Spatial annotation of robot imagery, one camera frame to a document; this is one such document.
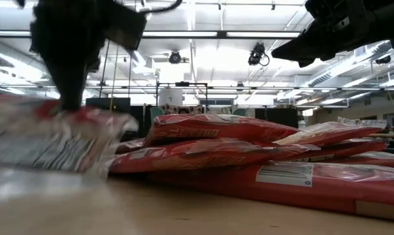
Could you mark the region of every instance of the wall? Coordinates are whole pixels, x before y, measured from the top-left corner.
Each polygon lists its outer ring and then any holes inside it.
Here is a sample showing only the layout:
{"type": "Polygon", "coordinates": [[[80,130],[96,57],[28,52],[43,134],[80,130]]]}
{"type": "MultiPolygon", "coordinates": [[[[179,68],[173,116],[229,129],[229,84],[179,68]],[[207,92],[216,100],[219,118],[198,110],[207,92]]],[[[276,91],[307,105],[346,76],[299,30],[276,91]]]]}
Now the wall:
{"type": "Polygon", "coordinates": [[[393,114],[394,105],[386,97],[373,97],[371,104],[365,106],[363,100],[352,104],[351,108],[337,109],[320,109],[315,110],[313,116],[308,117],[308,125],[323,123],[326,121],[337,121],[338,117],[342,118],[365,118],[377,116],[377,119],[383,119],[384,114],[393,114]]]}

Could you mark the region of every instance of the wooden table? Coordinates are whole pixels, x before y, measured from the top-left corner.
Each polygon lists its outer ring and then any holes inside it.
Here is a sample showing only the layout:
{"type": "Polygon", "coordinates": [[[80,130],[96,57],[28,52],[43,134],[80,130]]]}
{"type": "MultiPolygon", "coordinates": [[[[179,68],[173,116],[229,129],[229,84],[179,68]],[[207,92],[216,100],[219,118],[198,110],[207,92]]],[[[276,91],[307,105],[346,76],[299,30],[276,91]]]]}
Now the wooden table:
{"type": "Polygon", "coordinates": [[[0,169],[0,235],[394,235],[394,222],[136,181],[0,169]]]}

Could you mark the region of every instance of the ceiling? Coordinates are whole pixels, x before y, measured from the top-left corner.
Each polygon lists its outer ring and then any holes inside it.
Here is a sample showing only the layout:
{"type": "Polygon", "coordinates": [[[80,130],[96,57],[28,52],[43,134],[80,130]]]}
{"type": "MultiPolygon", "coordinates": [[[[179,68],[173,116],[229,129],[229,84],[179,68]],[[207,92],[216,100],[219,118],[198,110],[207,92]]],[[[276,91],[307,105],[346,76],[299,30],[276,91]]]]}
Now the ceiling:
{"type": "MultiPolygon", "coordinates": [[[[170,2],[168,0],[147,0],[146,7],[166,6],[170,2]]],[[[311,15],[303,7],[304,0],[275,0],[274,10],[272,10],[272,1],[221,0],[220,2],[222,3],[221,10],[219,10],[218,0],[184,1],[172,12],[151,15],[146,31],[302,31],[312,21],[311,15]]],[[[141,8],[140,1],[125,0],[123,3],[131,8],[136,6],[138,10],[141,8]]],[[[29,23],[32,20],[30,7],[19,10],[12,4],[12,1],[0,1],[0,30],[26,31],[29,30],[29,23]]],[[[133,64],[131,69],[127,52],[115,44],[110,44],[108,57],[105,57],[106,48],[103,48],[101,67],[97,73],[90,74],[88,84],[96,86],[103,79],[107,85],[111,86],[113,79],[115,79],[116,86],[127,86],[130,78],[131,86],[154,86],[157,79],[161,82],[169,82],[170,79],[172,82],[176,82],[175,79],[179,76],[185,81],[208,82],[212,86],[236,86],[238,82],[244,82],[245,86],[296,87],[304,86],[306,81],[329,71],[338,63],[345,65],[345,60],[353,55],[353,52],[343,52],[329,61],[316,60],[314,64],[303,69],[300,69],[297,63],[274,59],[271,56],[271,61],[266,67],[249,66],[248,57],[257,42],[263,42],[269,55],[271,50],[286,43],[285,40],[195,39],[190,42],[189,39],[143,39],[138,51],[147,63],[139,67],[133,64]],[[173,50],[179,51],[182,57],[187,58],[187,63],[169,64],[167,59],[173,50]],[[194,75],[192,75],[192,66],[189,62],[191,57],[193,57],[194,75]]],[[[0,48],[4,46],[10,50],[4,51],[3,54],[30,63],[30,66],[38,69],[41,68],[40,58],[34,58],[34,62],[38,62],[38,65],[33,63],[34,55],[29,53],[29,39],[0,38],[0,48]]],[[[67,56],[75,53],[68,51],[67,56]]],[[[317,86],[342,87],[349,82],[394,66],[394,51],[391,50],[389,54],[392,56],[389,65],[377,65],[372,64],[371,61],[364,61],[358,65],[351,65],[349,69],[317,86]]],[[[26,78],[27,82],[35,83],[29,79],[26,78]]],[[[378,81],[373,78],[363,82],[360,86],[377,86],[387,79],[387,74],[383,74],[378,81]]],[[[126,89],[115,89],[114,91],[104,89],[103,92],[105,94],[114,92],[117,93],[115,96],[123,97],[128,91],[126,89]]],[[[154,87],[131,89],[130,92],[150,96],[156,92],[156,89],[154,87]]],[[[239,93],[235,90],[210,90],[212,94],[245,95],[252,100],[250,104],[262,104],[262,100],[271,99],[271,95],[283,92],[285,91],[243,91],[239,93]]],[[[300,92],[290,96],[294,102],[294,97],[303,100],[323,96],[323,93],[317,90],[300,92]]],[[[318,101],[328,99],[327,96],[324,95],[318,101]]],[[[288,102],[291,98],[284,99],[283,102],[288,102]]]]}

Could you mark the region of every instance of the bag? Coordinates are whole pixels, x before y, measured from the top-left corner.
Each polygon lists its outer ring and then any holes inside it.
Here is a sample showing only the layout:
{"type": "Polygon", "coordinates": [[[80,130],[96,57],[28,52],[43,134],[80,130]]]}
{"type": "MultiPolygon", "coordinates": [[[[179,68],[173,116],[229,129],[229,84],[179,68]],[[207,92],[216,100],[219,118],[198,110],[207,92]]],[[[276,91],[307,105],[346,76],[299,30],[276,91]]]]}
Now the bag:
{"type": "Polygon", "coordinates": [[[256,118],[227,114],[177,114],[155,117],[143,146],[200,138],[236,138],[272,142],[298,129],[256,118]]]}
{"type": "Polygon", "coordinates": [[[314,163],[328,159],[337,159],[349,157],[355,154],[367,151],[381,151],[387,147],[386,143],[379,141],[367,140],[348,140],[332,146],[322,147],[321,150],[308,151],[298,155],[286,157],[285,159],[276,159],[277,161],[297,161],[304,163],[314,163]]]}
{"type": "Polygon", "coordinates": [[[394,168],[389,167],[280,162],[149,177],[209,193],[394,219],[394,213],[384,214],[394,210],[394,168]]]}
{"type": "Polygon", "coordinates": [[[245,141],[226,138],[189,140],[119,155],[110,171],[132,173],[247,165],[285,158],[311,149],[317,147],[294,145],[261,148],[245,141]]]}
{"type": "Polygon", "coordinates": [[[331,121],[302,128],[300,132],[274,143],[281,145],[313,144],[315,146],[326,146],[344,140],[365,137],[380,131],[381,127],[349,125],[331,121]]]}
{"type": "Polygon", "coordinates": [[[142,148],[144,138],[139,138],[136,140],[130,140],[117,144],[116,154],[129,153],[131,151],[136,151],[142,148]]]}
{"type": "Polygon", "coordinates": [[[346,157],[342,159],[331,159],[328,161],[324,161],[326,163],[343,163],[343,164],[353,164],[353,165],[380,165],[380,166],[388,166],[394,168],[394,154],[380,152],[380,151],[372,151],[368,153],[361,153],[357,155],[353,155],[351,157],[346,157]]]}
{"type": "Polygon", "coordinates": [[[135,119],[83,108],[59,113],[57,100],[0,99],[0,165],[107,176],[109,146],[135,119]]]}

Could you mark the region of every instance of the table surface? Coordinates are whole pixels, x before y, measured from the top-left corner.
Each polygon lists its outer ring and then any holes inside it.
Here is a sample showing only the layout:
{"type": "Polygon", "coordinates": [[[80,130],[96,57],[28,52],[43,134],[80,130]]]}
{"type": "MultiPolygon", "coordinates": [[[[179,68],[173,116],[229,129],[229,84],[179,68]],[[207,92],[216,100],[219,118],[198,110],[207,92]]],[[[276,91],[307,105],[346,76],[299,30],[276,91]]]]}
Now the table surface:
{"type": "Polygon", "coordinates": [[[0,169],[0,234],[394,235],[394,222],[131,180],[0,169]]]}

